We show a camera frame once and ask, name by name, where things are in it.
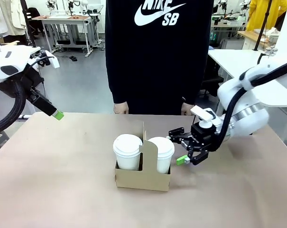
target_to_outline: yellow jacket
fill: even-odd
[[[261,29],[265,14],[268,8],[269,0],[252,0],[249,10],[249,22],[247,25],[247,31],[254,29]],[[272,0],[270,14],[266,23],[266,29],[269,30],[275,26],[277,18],[286,12],[287,0]]]

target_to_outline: person's hand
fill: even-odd
[[[194,107],[192,104],[183,103],[181,106],[181,115],[192,115],[191,109]]]
[[[128,103],[124,102],[121,104],[114,104],[114,113],[115,114],[129,114]]]

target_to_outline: black tripod pole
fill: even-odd
[[[27,6],[26,6],[26,3],[25,3],[25,0],[21,0],[21,6],[22,6],[22,12],[23,12],[23,15],[24,15],[24,18],[25,18],[25,23],[26,23],[26,27],[28,29],[28,35],[29,35],[29,39],[30,39],[30,42],[32,44],[32,46],[35,48],[36,47],[36,43],[35,43],[35,38],[34,38],[34,35],[31,31],[31,27],[29,25],[29,21],[28,21],[28,15],[27,15]]]
[[[263,20],[263,23],[262,23],[262,26],[261,26],[261,29],[260,29],[260,33],[258,35],[258,39],[257,39],[256,45],[255,45],[254,51],[258,50],[258,46],[259,46],[259,43],[260,43],[260,40],[261,40],[261,37],[262,37],[262,33],[263,33],[263,30],[265,29],[265,26],[266,26],[266,23],[267,23],[267,20],[268,20],[268,15],[269,15],[269,12],[270,12],[270,9],[271,9],[271,5],[272,5],[272,0],[269,0],[268,1],[268,8],[267,8],[267,11],[266,11],[266,14],[265,14],[265,18]]]

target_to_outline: metal ring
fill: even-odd
[[[246,109],[243,109],[242,111],[236,113],[235,115],[232,116],[233,121],[239,121],[248,115],[251,115],[255,112],[258,112],[259,110],[263,109],[264,106],[261,103],[254,104],[250,107],[247,107]]]

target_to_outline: white swoosh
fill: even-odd
[[[135,14],[135,18],[134,18],[135,23],[138,26],[147,25],[147,24],[153,22],[154,20],[160,18],[161,16],[169,13],[170,11],[177,9],[178,7],[181,7],[185,4],[186,3],[178,5],[178,6],[174,6],[174,7],[166,7],[164,10],[158,11],[158,12],[150,14],[150,15],[143,15],[142,14],[142,12],[141,12],[142,5],[141,5]]]

